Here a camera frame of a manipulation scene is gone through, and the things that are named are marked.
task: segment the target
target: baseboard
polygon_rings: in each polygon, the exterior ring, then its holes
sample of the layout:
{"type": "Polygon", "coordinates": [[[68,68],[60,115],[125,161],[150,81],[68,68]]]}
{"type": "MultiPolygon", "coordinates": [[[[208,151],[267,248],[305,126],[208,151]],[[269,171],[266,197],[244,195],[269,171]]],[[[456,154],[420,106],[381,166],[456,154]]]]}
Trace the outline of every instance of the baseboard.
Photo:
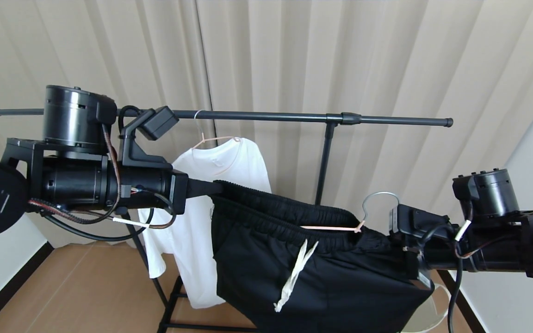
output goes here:
{"type": "Polygon", "coordinates": [[[9,280],[9,282],[0,291],[0,311],[6,306],[7,302],[15,295],[21,286],[30,278],[32,273],[43,263],[51,254],[53,247],[46,242],[28,262],[9,280]]]}
{"type": "MultiPolygon", "coordinates": [[[[450,272],[438,270],[437,273],[440,275],[447,289],[453,290],[455,287],[455,281],[453,280],[450,272]]],[[[466,320],[471,331],[474,333],[487,333],[487,331],[484,330],[483,325],[480,323],[478,317],[476,317],[476,314],[472,310],[468,300],[464,295],[462,295],[462,293],[459,293],[456,304],[459,310],[462,312],[462,315],[464,316],[464,319],[466,320]]]]}

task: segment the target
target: elastic waistband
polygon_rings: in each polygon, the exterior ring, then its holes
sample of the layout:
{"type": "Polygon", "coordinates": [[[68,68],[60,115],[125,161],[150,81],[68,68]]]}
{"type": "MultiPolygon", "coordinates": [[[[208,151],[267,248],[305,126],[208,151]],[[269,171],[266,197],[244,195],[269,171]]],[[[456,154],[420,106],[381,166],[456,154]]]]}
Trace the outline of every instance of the elastic waistband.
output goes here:
{"type": "Polygon", "coordinates": [[[253,190],[226,181],[215,181],[223,192],[211,196],[215,207],[213,220],[228,219],[246,228],[269,234],[298,247],[305,240],[319,242],[317,252],[385,251],[390,248],[386,236],[368,228],[362,231],[327,231],[304,229],[301,226],[340,226],[354,228],[358,219],[349,211],[335,207],[316,206],[293,199],[253,190]]]}

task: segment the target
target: shorts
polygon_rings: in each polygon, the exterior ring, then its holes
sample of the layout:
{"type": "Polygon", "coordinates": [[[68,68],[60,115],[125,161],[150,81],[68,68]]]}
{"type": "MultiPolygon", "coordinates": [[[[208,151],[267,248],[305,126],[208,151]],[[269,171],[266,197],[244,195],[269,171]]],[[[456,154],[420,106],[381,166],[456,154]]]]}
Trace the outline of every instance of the shorts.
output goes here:
{"type": "Polygon", "coordinates": [[[315,206],[224,181],[211,222],[217,294],[265,333],[397,333],[433,292],[403,274],[386,236],[349,211],[315,206]],[[280,312],[274,304],[300,247],[318,245],[280,312]]]}

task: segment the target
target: clothes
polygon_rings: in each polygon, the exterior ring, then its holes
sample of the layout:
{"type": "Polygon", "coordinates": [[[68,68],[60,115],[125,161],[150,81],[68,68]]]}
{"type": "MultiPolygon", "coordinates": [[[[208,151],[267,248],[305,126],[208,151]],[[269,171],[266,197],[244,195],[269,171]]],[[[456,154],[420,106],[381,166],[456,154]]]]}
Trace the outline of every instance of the clothes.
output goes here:
{"type": "Polygon", "coordinates": [[[217,183],[224,185],[223,193],[211,196],[217,294],[261,332],[396,333],[430,297],[432,290],[418,289],[401,276],[383,234],[300,227],[354,228],[359,221],[348,211],[217,183]],[[288,301],[277,312],[306,242],[314,253],[306,255],[288,301]]]}
{"type": "MultiPolygon", "coordinates": [[[[191,179],[224,179],[271,192],[260,150],[248,139],[230,139],[212,149],[189,149],[172,166],[188,173],[191,179]]],[[[212,208],[208,196],[189,198],[186,211],[172,226],[143,232],[150,278],[156,278],[166,270],[161,253],[173,253],[193,308],[208,308],[224,302],[216,293],[217,271],[211,248],[212,208]]],[[[140,221],[146,221],[148,216],[149,209],[139,210],[140,221]]],[[[155,209],[151,223],[163,224],[170,219],[165,210],[155,209]]]]}

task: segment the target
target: clothing rack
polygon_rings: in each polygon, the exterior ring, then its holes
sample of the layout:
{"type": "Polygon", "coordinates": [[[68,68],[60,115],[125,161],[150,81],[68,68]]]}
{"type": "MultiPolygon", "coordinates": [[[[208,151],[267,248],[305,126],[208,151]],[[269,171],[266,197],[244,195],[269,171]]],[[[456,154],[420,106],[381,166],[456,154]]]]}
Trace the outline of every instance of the clothing rack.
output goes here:
{"type": "MultiPolygon", "coordinates": [[[[242,112],[242,111],[203,111],[198,110],[172,110],[177,118],[192,119],[197,115],[197,119],[213,119],[213,120],[258,120],[271,122],[300,122],[300,123],[326,123],[326,131],[324,133],[324,144],[322,147],[322,158],[320,160],[320,172],[318,174],[316,187],[315,204],[320,205],[322,201],[322,192],[324,190],[324,180],[326,179],[326,168],[328,167],[328,158],[330,157],[330,148],[332,147],[332,139],[334,137],[335,127],[338,125],[356,125],[356,124],[402,124],[402,125],[422,125],[422,126],[444,126],[451,127],[453,124],[452,118],[413,118],[413,117],[374,117],[362,116],[351,112],[342,113],[286,113],[286,112],[242,112]]],[[[0,110],[0,116],[13,114],[23,115],[42,115],[42,109],[5,109],[0,110]]],[[[125,117],[136,117],[134,110],[126,110],[125,117]]],[[[130,219],[129,215],[123,215],[124,218],[130,219]]],[[[135,234],[135,227],[127,225],[130,234],[135,234]]],[[[135,247],[139,251],[145,267],[149,269],[147,255],[143,244],[139,237],[133,237],[135,247]]],[[[151,279],[154,283],[155,289],[165,306],[165,310],[159,322],[157,333],[165,333],[169,327],[183,328],[183,329],[197,329],[205,331],[224,331],[224,332],[259,332],[256,328],[250,327],[227,327],[216,325],[197,325],[197,324],[182,324],[172,322],[172,315],[176,302],[180,298],[186,298],[186,293],[180,292],[182,289],[182,278],[178,276],[172,292],[169,297],[166,297],[163,288],[157,278],[151,279]]]]}

